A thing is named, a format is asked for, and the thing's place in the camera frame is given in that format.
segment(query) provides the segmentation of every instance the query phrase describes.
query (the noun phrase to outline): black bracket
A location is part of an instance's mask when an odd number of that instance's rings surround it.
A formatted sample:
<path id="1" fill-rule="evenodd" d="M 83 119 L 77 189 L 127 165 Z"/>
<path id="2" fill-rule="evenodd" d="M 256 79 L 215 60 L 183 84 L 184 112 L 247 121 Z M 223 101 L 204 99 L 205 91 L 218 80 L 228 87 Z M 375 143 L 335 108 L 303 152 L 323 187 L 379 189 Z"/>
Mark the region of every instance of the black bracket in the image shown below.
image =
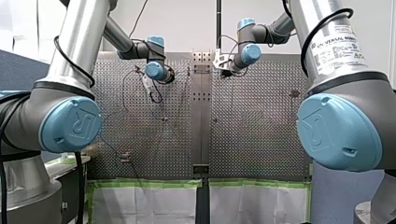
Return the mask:
<path id="1" fill-rule="evenodd" d="M 209 174 L 209 165 L 208 164 L 194 164 L 193 172 L 195 174 Z"/>

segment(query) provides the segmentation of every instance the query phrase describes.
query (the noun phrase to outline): white wall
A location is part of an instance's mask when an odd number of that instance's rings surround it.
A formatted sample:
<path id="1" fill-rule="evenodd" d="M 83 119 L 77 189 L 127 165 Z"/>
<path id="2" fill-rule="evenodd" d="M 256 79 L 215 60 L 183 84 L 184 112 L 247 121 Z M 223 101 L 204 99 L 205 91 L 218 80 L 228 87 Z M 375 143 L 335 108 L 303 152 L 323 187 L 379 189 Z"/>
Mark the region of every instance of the white wall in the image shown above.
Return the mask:
<path id="1" fill-rule="evenodd" d="M 59 34 L 65 9 L 58 0 L 0 0 L 10 3 L 14 52 L 50 62 L 54 51 L 52 39 Z M 111 16 L 129 34 L 145 0 L 119 0 Z M 236 37 L 236 25 L 252 17 L 257 23 L 269 24 L 282 12 L 280 0 L 222 0 L 222 32 Z M 394 74 L 396 59 L 396 11 L 393 0 L 342 0 L 346 7 L 355 9 L 352 18 L 354 30 L 361 48 L 372 68 L 386 74 Z M 38 9 L 39 33 L 37 41 L 36 16 Z M 148 0 L 146 9 L 133 38 L 146 39 L 149 35 L 162 35 L 166 51 L 208 51 L 216 43 L 216 0 Z M 233 43 L 223 38 L 223 51 L 230 51 Z M 107 42 L 104 50 L 114 48 Z M 297 37 L 287 45 L 269 49 L 265 53 L 300 53 Z"/>
<path id="2" fill-rule="evenodd" d="M 134 26 L 145 0 L 119 0 L 111 13 L 128 33 Z M 361 43 L 368 64 L 390 74 L 392 52 L 393 0 L 343 0 L 345 7 L 352 7 L 355 15 L 351 22 Z M 236 25 L 245 18 L 255 18 L 257 23 L 270 24 L 283 12 L 280 0 L 222 0 L 222 33 L 236 37 Z M 166 51 L 206 51 L 216 43 L 215 0 L 149 0 L 134 33 L 136 38 L 163 35 Z M 230 51 L 233 42 L 223 39 L 223 51 Z M 104 49 L 113 49 L 105 43 Z M 265 53 L 300 53 L 297 37 L 287 45 L 262 46 Z"/>
<path id="3" fill-rule="evenodd" d="M 119 0 L 111 17 L 130 33 L 145 0 Z M 166 51 L 208 51 L 216 43 L 215 0 L 148 0 L 133 38 L 162 35 Z M 104 50 L 113 49 L 104 42 Z"/>

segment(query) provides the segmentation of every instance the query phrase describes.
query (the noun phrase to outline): pegboard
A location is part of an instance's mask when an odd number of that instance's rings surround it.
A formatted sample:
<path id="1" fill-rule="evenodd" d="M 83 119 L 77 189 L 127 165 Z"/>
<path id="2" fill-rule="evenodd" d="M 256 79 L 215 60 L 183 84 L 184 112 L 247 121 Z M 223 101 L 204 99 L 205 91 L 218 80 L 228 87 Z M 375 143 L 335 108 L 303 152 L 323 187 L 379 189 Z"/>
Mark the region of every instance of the pegboard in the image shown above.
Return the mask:
<path id="1" fill-rule="evenodd" d="M 298 55 L 264 55 L 245 77 L 199 79 L 192 54 L 173 55 L 166 62 L 177 79 L 159 86 L 160 105 L 134 72 L 145 61 L 99 58 L 92 91 L 104 125 L 89 178 L 186 179 L 201 162 L 208 177 L 306 180 L 310 160 L 295 125 L 306 89 Z M 199 92 L 207 94 L 201 103 Z"/>
<path id="2" fill-rule="evenodd" d="M 89 178 L 191 178 L 189 61 L 167 60 L 176 71 L 170 85 L 157 85 L 161 104 L 150 101 L 134 72 L 146 61 L 122 61 L 102 55 L 96 63 L 93 92 L 104 124 L 95 146 Z"/>
<path id="3" fill-rule="evenodd" d="M 298 55 L 266 55 L 240 78 L 215 73 L 209 176 L 306 180 L 296 129 L 305 90 Z"/>

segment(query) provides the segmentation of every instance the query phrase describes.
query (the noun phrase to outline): white cloth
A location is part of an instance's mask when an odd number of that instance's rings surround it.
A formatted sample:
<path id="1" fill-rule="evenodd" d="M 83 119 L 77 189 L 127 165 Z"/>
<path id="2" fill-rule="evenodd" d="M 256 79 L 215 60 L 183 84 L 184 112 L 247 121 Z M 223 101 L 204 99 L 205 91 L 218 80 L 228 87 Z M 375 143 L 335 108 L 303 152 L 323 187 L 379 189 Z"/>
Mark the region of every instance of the white cloth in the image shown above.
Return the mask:
<path id="1" fill-rule="evenodd" d="M 92 224 L 195 224 L 196 188 L 102 188 L 92 199 Z"/>
<path id="2" fill-rule="evenodd" d="M 308 189 L 210 187 L 212 224 L 296 224 L 307 221 Z"/>

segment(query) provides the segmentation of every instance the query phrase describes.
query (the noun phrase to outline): label sticker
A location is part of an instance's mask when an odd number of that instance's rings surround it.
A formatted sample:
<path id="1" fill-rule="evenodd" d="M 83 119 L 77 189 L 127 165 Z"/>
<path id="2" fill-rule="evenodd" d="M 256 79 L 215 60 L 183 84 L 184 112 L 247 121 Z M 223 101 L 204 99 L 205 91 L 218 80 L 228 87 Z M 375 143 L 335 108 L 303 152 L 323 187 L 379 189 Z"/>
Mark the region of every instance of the label sticker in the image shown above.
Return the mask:
<path id="1" fill-rule="evenodd" d="M 310 48 L 320 75 L 329 75 L 345 64 L 363 64 L 358 40 L 350 26 L 336 26 L 336 35 L 329 35 L 311 42 Z"/>
<path id="2" fill-rule="evenodd" d="M 335 25 L 334 30 L 337 34 L 354 34 L 350 25 Z"/>

